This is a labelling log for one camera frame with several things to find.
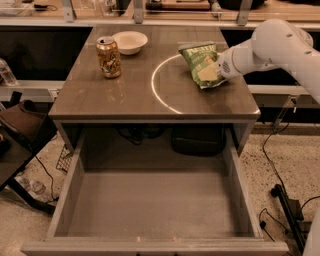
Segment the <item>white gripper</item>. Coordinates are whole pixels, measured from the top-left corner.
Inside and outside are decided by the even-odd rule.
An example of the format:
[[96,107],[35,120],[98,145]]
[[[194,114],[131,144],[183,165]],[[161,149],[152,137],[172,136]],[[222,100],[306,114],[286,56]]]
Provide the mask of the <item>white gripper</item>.
[[[220,74],[225,79],[244,75],[240,66],[236,65],[239,49],[235,46],[218,54],[217,65]],[[218,79],[215,63],[202,63],[198,66],[198,77],[201,81],[215,81]]]

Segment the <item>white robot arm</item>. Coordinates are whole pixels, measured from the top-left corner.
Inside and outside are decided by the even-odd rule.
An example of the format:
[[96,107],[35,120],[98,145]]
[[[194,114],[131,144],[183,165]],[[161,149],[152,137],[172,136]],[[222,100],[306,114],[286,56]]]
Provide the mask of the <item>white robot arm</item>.
[[218,53],[212,42],[200,46],[204,59],[196,65],[201,88],[255,71],[281,68],[320,103],[320,52],[312,37],[287,21],[269,19],[257,26],[250,39]]

